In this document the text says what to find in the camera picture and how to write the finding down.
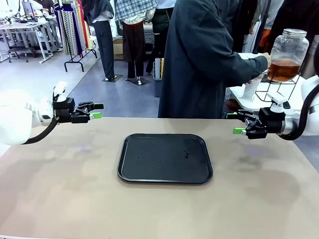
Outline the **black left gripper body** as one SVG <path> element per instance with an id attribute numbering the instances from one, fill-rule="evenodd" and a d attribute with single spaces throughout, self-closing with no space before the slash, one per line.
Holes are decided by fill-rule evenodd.
<path id="1" fill-rule="evenodd" d="M 86 123 L 86 115 L 77 115 L 75 101 L 73 98 L 66 98 L 62 102 L 53 102 L 55 118 L 58 123 Z"/>

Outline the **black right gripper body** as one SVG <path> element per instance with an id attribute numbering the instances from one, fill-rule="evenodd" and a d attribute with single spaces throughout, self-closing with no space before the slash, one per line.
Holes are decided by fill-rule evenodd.
<path id="1" fill-rule="evenodd" d="M 280 133 L 283 128 L 283 113 L 270 108 L 260 108 L 257 115 L 245 118 L 246 136 L 249 139 L 264 139 L 269 133 Z"/>

